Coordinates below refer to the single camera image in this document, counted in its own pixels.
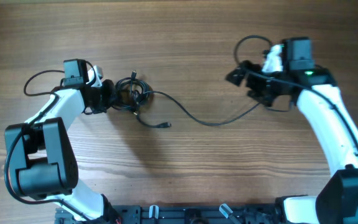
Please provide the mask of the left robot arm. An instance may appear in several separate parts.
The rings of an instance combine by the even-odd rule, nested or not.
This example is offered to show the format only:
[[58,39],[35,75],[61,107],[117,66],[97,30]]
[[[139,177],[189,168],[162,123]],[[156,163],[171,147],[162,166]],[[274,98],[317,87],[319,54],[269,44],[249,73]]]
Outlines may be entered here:
[[64,78],[48,92],[48,103],[23,123],[5,130],[7,157],[4,183],[9,194],[28,205],[55,203],[78,223],[121,223],[108,199],[79,179],[78,164],[67,131],[90,109],[104,113],[114,85],[100,68],[83,59],[63,63]]

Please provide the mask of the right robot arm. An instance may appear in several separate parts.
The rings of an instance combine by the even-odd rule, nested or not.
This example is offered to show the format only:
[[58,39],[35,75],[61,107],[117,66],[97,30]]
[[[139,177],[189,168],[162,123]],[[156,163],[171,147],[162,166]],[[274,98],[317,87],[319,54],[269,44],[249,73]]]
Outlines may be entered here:
[[315,64],[312,43],[293,37],[264,52],[262,65],[237,60],[226,80],[265,107],[288,96],[307,119],[326,157],[330,180],[316,196],[277,200],[284,223],[358,223],[358,128],[331,72]]

